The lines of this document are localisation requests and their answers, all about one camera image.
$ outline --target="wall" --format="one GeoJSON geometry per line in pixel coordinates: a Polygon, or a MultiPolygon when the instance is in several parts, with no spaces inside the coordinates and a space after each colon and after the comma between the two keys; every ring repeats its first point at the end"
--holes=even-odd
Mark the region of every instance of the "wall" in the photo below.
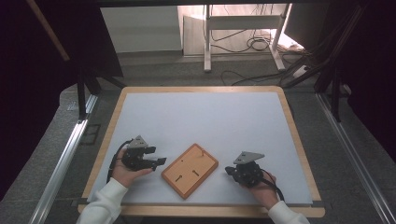
{"type": "Polygon", "coordinates": [[[117,53],[181,50],[177,7],[101,8],[117,53]]]}

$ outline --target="robotic hand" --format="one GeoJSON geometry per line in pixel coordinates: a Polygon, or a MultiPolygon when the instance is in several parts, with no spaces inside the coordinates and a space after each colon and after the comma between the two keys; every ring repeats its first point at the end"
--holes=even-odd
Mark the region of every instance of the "robotic hand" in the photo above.
{"type": "Polygon", "coordinates": [[[126,152],[122,156],[121,161],[131,171],[139,171],[148,168],[151,168],[153,171],[155,171],[157,166],[164,165],[166,162],[166,158],[160,158],[156,161],[143,160],[144,154],[154,153],[156,147],[149,147],[145,140],[143,140],[143,138],[138,135],[135,139],[123,143],[117,153],[113,156],[113,160],[111,161],[110,167],[108,168],[107,182],[110,180],[111,174],[116,164],[117,155],[126,144],[129,145],[126,149],[126,152]]]}

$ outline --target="floor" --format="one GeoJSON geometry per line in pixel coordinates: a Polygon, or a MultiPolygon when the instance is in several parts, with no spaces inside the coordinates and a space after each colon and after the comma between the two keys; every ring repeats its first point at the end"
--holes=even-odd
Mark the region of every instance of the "floor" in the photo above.
{"type": "MultiPolygon", "coordinates": [[[[286,66],[299,56],[287,55],[286,66]]],[[[202,57],[185,57],[181,52],[140,52],[119,55],[128,86],[223,86],[277,85],[269,54],[223,55],[213,57],[212,72],[205,73],[202,57]]],[[[306,156],[326,208],[324,218],[310,218],[311,223],[382,223],[373,200],[357,175],[330,121],[313,92],[317,77],[286,89],[306,156]]],[[[45,223],[75,223],[76,204],[88,178],[97,150],[106,132],[120,89],[99,79],[102,92],[92,111],[87,132],[82,137],[64,181],[56,193],[45,223]]],[[[77,88],[70,87],[60,96],[60,107],[31,159],[0,202],[1,223],[28,223],[55,169],[78,120],[77,88]]],[[[344,130],[353,142],[374,182],[396,212],[396,165],[354,116],[347,98],[340,100],[344,130]]],[[[265,219],[120,217],[116,223],[271,223],[265,219]]]]}

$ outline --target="black cable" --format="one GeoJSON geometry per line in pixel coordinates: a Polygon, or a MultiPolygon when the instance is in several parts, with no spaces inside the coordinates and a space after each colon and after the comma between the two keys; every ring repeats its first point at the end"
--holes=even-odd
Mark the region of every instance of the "black cable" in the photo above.
{"type": "Polygon", "coordinates": [[[116,154],[114,154],[113,160],[111,160],[110,166],[108,167],[107,181],[106,181],[107,183],[108,183],[108,181],[110,181],[110,177],[111,177],[112,174],[113,174],[114,167],[116,166],[117,156],[119,155],[120,151],[122,150],[122,148],[123,148],[126,144],[130,144],[133,140],[134,140],[134,139],[122,143],[122,145],[121,145],[121,146],[119,147],[119,149],[117,150],[116,154]]]}
{"type": "Polygon", "coordinates": [[[277,193],[277,195],[279,195],[279,199],[281,201],[285,202],[285,197],[283,196],[282,190],[280,190],[280,188],[277,187],[275,180],[271,177],[271,175],[268,172],[266,172],[263,169],[262,169],[262,171],[267,173],[273,182],[271,182],[263,177],[261,178],[261,182],[268,185],[269,187],[271,187],[277,193]]]}

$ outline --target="orange wooden board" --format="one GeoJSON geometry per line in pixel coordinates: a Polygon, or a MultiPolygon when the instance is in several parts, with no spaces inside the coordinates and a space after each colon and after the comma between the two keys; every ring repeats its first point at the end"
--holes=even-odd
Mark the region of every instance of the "orange wooden board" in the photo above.
{"type": "Polygon", "coordinates": [[[207,151],[193,144],[162,172],[165,181],[187,199],[218,167],[219,162],[207,151]]]}

